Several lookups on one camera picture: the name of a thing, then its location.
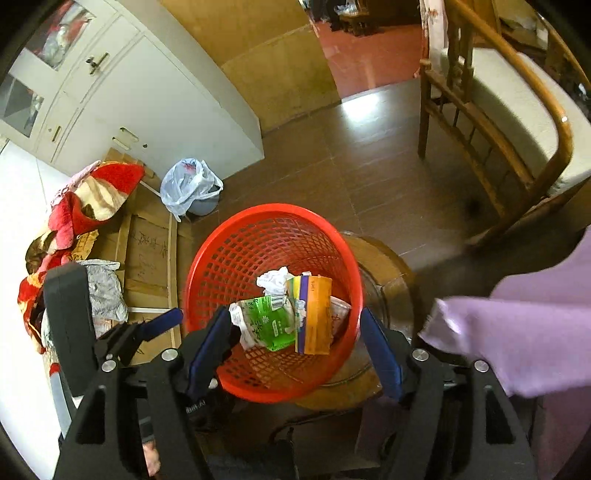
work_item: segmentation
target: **yellow wall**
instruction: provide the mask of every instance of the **yellow wall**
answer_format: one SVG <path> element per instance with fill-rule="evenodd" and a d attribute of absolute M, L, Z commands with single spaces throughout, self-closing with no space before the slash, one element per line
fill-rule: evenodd
<path fill-rule="evenodd" d="M 298 0 L 160 0 L 236 86 L 269 131 L 339 101 Z"/>

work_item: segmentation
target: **white cushion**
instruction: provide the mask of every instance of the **white cushion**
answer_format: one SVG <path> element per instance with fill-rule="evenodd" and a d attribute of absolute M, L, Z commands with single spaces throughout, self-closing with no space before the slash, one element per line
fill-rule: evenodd
<path fill-rule="evenodd" d="M 520 53 L 528 67 L 548 87 L 566 111 L 573 131 L 573 158 L 548 194 L 560 193 L 591 176 L 591 124 L 566 92 L 530 58 Z M 449 69 L 447 49 L 441 52 L 444 72 Z M 558 146 L 558 134 L 550 114 L 525 80 L 496 50 L 474 48 L 472 101 L 514 145 L 537 177 Z"/>

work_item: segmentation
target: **chair backrest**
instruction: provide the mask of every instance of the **chair backrest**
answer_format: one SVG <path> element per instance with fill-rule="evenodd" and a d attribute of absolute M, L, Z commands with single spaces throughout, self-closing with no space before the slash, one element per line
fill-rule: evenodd
<path fill-rule="evenodd" d="M 494 28 L 466 5 L 465 0 L 445 0 L 445 9 L 449 38 L 447 87 L 460 96 L 463 102 L 471 101 L 474 72 L 472 52 L 474 37 L 479 35 L 521 76 L 552 118 L 558 133 L 558 148 L 529 190 L 529 195 L 537 201 L 547 192 L 572 158 L 573 134 L 569 119 L 544 82 Z"/>
<path fill-rule="evenodd" d="M 548 75 L 550 75 L 556 82 L 559 82 L 563 63 L 564 61 L 567 61 L 571 64 L 579 81 L 584 85 L 587 92 L 591 92 L 591 82 L 589 82 L 589 78 L 583 71 L 583 68 L 575 58 L 573 52 L 570 51 L 570 48 L 554 27 L 541 15 L 538 15 L 538 17 L 542 25 L 548 30 L 548 51 L 544 62 L 544 70 L 546 73 L 548 73 Z"/>

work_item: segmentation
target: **white cabinet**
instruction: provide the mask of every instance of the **white cabinet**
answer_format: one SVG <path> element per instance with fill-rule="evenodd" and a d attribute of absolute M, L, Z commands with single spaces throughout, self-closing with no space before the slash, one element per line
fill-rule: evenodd
<path fill-rule="evenodd" d="M 221 178 L 263 157 L 250 107 L 156 0 L 77 1 L 55 16 L 77 39 L 49 61 L 47 40 L 25 49 L 0 86 L 0 134 L 68 175 L 111 147 L 161 178 L 186 157 Z"/>

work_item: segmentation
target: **metal screw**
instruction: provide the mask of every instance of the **metal screw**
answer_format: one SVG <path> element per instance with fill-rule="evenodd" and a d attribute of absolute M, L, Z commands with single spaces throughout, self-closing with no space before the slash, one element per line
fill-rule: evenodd
<path fill-rule="evenodd" d="M 165 350 L 164 352 L 162 352 L 162 360 L 165 360 L 167 362 L 170 362 L 171 360 L 174 360 L 177 357 L 178 357 L 178 350 L 176 350 L 174 348 L 169 348 L 169 349 Z"/>
<path fill-rule="evenodd" d="M 413 351 L 413 358 L 418 360 L 419 362 L 424 362 L 429 358 L 429 354 L 427 351 L 423 350 L 422 348 L 417 348 Z"/>
<path fill-rule="evenodd" d="M 488 364 L 484 360 L 476 360 L 474 362 L 474 368 L 481 373 L 488 372 Z"/>
<path fill-rule="evenodd" d="M 107 360 L 105 363 L 102 364 L 101 368 L 103 372 L 112 372 L 116 366 L 117 363 L 115 362 L 115 360 Z"/>

